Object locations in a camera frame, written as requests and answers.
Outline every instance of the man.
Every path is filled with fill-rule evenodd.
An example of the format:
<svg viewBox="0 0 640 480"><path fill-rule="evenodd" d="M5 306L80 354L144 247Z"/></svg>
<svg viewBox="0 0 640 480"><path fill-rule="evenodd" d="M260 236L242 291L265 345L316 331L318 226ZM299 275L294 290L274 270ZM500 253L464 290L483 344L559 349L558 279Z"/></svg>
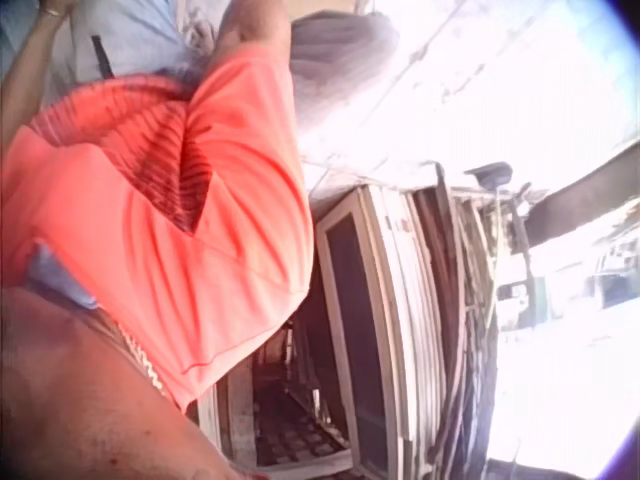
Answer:
<svg viewBox="0 0 640 480"><path fill-rule="evenodd" d="M240 478L180 410L308 288L291 25L281 0L234 0L201 62L156 28L169 2L81 2L77 85L38 113L75 3L42 0L2 84L2 467ZM108 15L147 41L110 58L132 37Z"/></svg>

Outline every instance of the bracelet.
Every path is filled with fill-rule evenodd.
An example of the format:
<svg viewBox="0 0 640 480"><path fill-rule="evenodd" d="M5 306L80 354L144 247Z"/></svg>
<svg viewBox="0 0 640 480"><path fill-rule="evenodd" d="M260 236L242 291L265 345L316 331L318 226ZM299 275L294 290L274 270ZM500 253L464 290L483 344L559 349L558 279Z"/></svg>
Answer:
<svg viewBox="0 0 640 480"><path fill-rule="evenodd" d="M52 17L62 17L62 14L60 12L57 12L51 8L39 7L38 10L47 15L51 15Z"/></svg>

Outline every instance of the skin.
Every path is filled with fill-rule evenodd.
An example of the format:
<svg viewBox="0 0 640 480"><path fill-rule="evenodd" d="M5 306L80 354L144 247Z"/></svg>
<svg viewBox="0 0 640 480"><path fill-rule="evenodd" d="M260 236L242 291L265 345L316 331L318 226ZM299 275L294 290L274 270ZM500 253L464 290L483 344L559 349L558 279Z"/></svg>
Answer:
<svg viewBox="0 0 640 480"><path fill-rule="evenodd" d="M43 0L67 14L75 0ZM38 111L62 18L40 14L1 86L2 147ZM234 0L210 69L246 44L288 62L281 0ZM90 313L41 287L0 298L0 477L209 480L262 478L233 470L204 434L151 385L131 357L89 325ZM99 311L108 319L108 312Z"/></svg>

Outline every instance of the orange shirt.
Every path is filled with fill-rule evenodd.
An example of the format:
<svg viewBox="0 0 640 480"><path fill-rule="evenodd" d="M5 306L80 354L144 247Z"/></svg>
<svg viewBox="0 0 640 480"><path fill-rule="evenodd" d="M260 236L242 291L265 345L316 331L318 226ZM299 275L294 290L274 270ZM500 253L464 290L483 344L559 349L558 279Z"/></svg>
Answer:
<svg viewBox="0 0 640 480"><path fill-rule="evenodd" d="M4 285L46 244L183 409L308 289L291 75L261 47L225 59L193 96L158 76L75 91L18 132L2 195Z"/></svg>

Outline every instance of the person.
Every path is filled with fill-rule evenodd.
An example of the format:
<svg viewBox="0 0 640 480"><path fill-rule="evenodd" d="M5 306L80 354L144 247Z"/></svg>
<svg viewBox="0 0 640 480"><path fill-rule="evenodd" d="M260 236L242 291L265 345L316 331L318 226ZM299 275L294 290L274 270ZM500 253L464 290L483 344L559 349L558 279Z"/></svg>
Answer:
<svg viewBox="0 0 640 480"><path fill-rule="evenodd" d="M296 135L337 103L305 98L327 77L309 43L292 53L282 0L233 0L206 61L170 2L76 3L41 0L0 88L3 478L243 478L183 412L306 295ZM393 50L386 20L349 22L385 48L357 74L353 49L325 49L328 98Z"/></svg>

